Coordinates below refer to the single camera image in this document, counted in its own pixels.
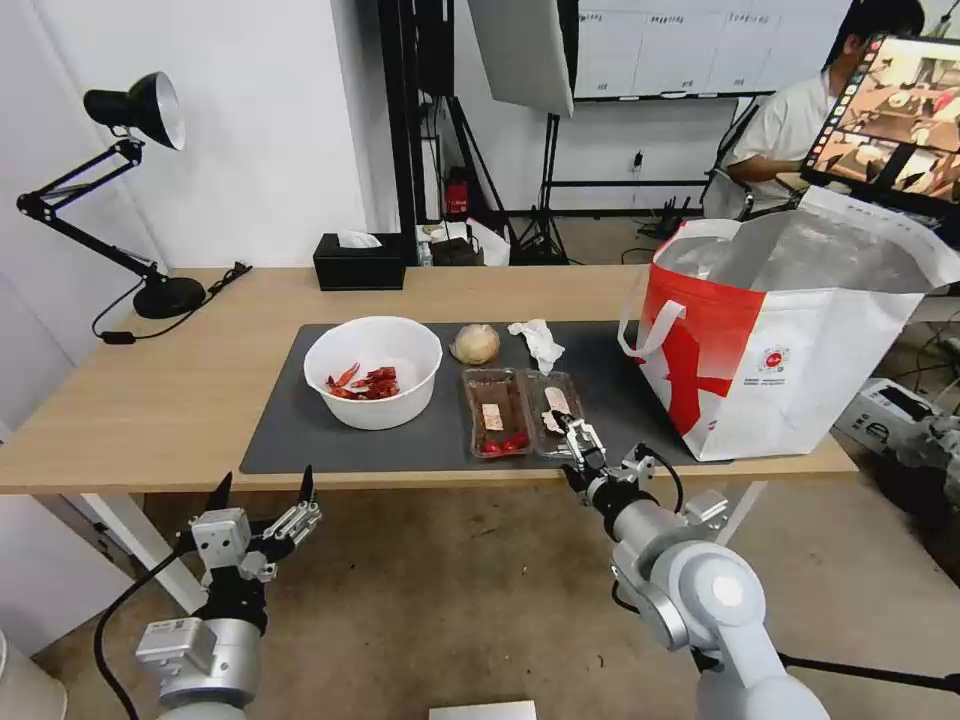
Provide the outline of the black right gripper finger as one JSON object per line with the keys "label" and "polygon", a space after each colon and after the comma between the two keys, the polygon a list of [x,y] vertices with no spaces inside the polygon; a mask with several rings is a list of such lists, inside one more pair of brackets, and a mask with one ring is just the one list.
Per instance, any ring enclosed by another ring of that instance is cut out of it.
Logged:
{"label": "black right gripper finger", "polygon": [[582,469],[583,459],[583,421],[574,415],[556,409],[541,413],[543,439],[541,456],[561,461]]}
{"label": "black right gripper finger", "polygon": [[594,427],[583,419],[573,421],[573,453],[579,464],[606,464],[606,449]]}

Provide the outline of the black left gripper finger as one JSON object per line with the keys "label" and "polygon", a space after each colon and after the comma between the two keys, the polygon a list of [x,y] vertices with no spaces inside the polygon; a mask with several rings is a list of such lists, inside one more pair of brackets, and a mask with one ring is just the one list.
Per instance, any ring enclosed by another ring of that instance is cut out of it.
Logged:
{"label": "black left gripper finger", "polygon": [[191,517],[183,530],[177,534],[178,539],[185,539],[189,529],[201,516],[207,512],[226,509],[230,498],[233,473],[227,472],[217,486],[207,495],[205,504],[198,515]]}
{"label": "black left gripper finger", "polygon": [[315,499],[313,467],[308,464],[303,472],[297,502],[252,538],[251,551],[260,553],[267,563],[278,563],[314,531],[321,517]]}

